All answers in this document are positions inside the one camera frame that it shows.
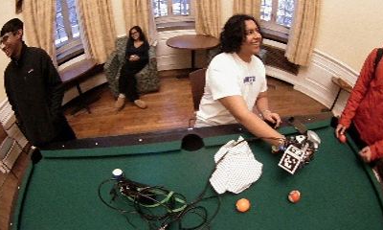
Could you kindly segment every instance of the pool table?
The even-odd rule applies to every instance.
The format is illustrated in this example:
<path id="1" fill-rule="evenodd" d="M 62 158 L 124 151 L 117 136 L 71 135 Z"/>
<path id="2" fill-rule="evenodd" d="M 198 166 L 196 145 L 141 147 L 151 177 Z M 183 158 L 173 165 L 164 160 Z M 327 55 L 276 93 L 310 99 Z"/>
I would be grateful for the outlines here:
<path id="1" fill-rule="evenodd" d="M 139 214 L 123 214 L 100 198 L 111 197 L 115 180 L 102 183 L 112 178 L 114 169 L 124 170 L 132 181 L 183 194 L 187 203 L 208 185 L 205 197 L 214 198 L 197 205 L 208 211 L 210 229 L 383 229 L 383 190 L 356 154 L 353 137 L 339 143 L 331 117 L 314 116 L 302 122 L 322 140 L 310 164 L 290 174 L 278 167 L 282 155 L 272 154 L 270 144 L 250 141 L 256 159 L 264 164 L 262 175 L 242 193 L 221 196 L 208 184 L 213 156 L 230 140 L 252 137 L 240 125 L 55 143 L 42 149 L 42 161 L 27 170 L 14 229 L 148 229 Z M 286 136 L 299 134 L 291 126 L 278 131 Z M 302 194 L 297 203 L 287 198 L 294 190 Z M 250 200 L 245 213 L 237 210 L 241 198 Z M 192 228 L 200 221 L 185 218 L 183 226 Z"/>

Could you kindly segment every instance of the man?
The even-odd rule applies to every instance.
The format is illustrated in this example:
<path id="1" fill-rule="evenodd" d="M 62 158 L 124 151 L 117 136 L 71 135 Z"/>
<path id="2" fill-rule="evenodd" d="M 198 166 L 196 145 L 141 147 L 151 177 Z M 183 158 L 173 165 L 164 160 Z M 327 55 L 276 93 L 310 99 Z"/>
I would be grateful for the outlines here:
<path id="1" fill-rule="evenodd" d="M 260 53 L 262 36 L 254 17 L 237 14 L 221 33 L 222 52 L 208 67 L 205 95 L 196 127 L 241 123 L 265 141 L 278 146 L 285 137 L 264 121 L 279 127 L 281 118 L 270 111 L 268 79 Z M 253 113 L 257 107 L 264 119 Z"/>
<path id="2" fill-rule="evenodd" d="M 76 139 L 63 114 L 63 82 L 47 52 L 27 47 L 23 22 L 14 18 L 0 30 L 0 50 L 11 62 L 5 71 L 5 88 L 17 124 L 35 147 Z"/>
<path id="3" fill-rule="evenodd" d="M 335 129 L 337 137 L 347 129 L 360 136 L 359 154 L 366 162 L 383 158 L 383 58 L 375 69 L 376 54 L 378 49 L 374 49 Z"/>

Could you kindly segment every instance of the white t-shirt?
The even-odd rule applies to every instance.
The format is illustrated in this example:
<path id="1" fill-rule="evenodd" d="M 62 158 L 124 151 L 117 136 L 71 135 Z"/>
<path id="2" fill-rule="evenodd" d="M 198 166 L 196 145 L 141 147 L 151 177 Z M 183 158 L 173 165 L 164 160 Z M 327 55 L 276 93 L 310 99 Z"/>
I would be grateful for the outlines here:
<path id="1" fill-rule="evenodd" d="M 218 99 L 241 95 L 248 109 L 253 111 L 258 94 L 266 91 L 266 67 L 262 60 L 253 56 L 248 63 L 236 53 L 217 55 L 208 67 L 205 94 L 197 112 L 196 127 L 237 122 Z"/>

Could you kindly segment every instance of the beige curtain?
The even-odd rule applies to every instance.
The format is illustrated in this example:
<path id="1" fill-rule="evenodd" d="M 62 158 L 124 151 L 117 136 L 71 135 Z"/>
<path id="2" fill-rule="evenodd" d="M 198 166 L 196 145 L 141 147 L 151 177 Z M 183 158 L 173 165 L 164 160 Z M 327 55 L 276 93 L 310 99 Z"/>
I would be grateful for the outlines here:
<path id="1" fill-rule="evenodd" d="M 252 15 L 261 22 L 261 1 L 262 0 L 234 0 L 234 13 Z"/>
<path id="2" fill-rule="evenodd" d="M 111 0 L 79 0 L 80 20 L 91 56 L 106 63 L 115 50 L 115 23 Z"/>
<path id="3" fill-rule="evenodd" d="M 297 0 L 295 15 L 285 56 L 302 66 L 309 66 L 315 46 L 321 14 L 321 0 Z"/>
<path id="4" fill-rule="evenodd" d="M 128 33 L 132 27 L 140 26 L 149 40 L 149 43 L 153 44 L 157 41 L 153 1 L 124 0 L 123 2 L 125 27 Z"/>
<path id="5" fill-rule="evenodd" d="M 198 35 L 212 35 L 220 37 L 220 19 L 220 0 L 196 1 L 196 33 Z"/>
<path id="6" fill-rule="evenodd" d="M 29 46 L 44 49 L 52 62 L 56 63 L 54 46 L 55 0 L 25 0 L 23 20 Z"/>

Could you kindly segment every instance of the red jacket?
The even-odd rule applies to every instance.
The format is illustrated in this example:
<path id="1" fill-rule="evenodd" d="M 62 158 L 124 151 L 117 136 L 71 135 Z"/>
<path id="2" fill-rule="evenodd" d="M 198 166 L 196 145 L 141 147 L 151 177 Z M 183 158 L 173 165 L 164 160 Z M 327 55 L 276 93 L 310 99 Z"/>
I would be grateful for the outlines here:
<path id="1" fill-rule="evenodd" d="M 362 140 L 370 145 L 371 160 L 383 158 L 383 58 L 374 76 L 376 53 L 374 49 L 367 57 L 339 119 L 346 127 L 354 122 Z"/>

